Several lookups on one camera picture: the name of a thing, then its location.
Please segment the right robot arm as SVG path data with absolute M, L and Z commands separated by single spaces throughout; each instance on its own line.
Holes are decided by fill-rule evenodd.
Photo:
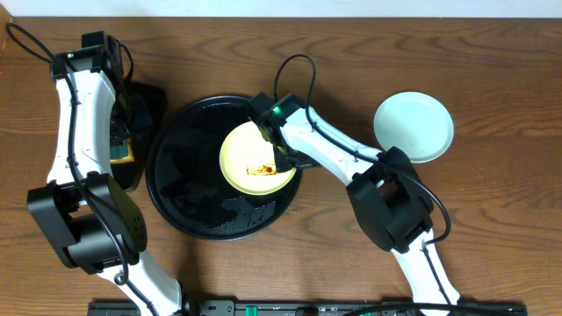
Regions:
M 396 147 L 380 151 L 351 139 L 290 94 L 276 101 L 260 93 L 249 117 L 273 147 L 280 172 L 323 167 L 345 186 L 357 223 L 398 261 L 416 303 L 458 305 L 436 252 L 431 213 L 442 203 Z

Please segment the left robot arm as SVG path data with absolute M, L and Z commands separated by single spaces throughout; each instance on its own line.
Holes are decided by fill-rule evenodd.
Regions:
M 68 268 L 102 277 L 136 315 L 179 315 L 180 283 L 148 251 L 146 222 L 131 199 L 162 122 L 163 89 L 124 70 L 127 48 L 106 32 L 85 33 L 79 49 L 50 60 L 60 99 L 53 167 L 30 190 L 32 217 Z

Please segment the yellow plate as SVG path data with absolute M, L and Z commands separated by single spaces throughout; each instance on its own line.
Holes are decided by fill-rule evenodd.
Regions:
M 283 189 L 296 169 L 277 170 L 273 145 L 263 139 L 258 126 L 245 122 L 234 128 L 220 147 L 220 170 L 235 189 L 264 196 Z

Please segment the light blue plate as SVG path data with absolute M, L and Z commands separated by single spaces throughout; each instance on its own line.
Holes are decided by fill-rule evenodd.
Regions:
M 378 107 L 373 127 L 378 144 L 396 147 L 413 163 L 443 155 L 454 138 L 452 116 L 436 98 L 417 91 L 400 92 Z

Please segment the green and yellow sponge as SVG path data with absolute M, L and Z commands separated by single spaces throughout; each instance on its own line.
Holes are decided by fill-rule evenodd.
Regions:
M 132 140 L 126 139 L 120 145 L 110 146 L 111 165 L 127 164 L 134 162 Z

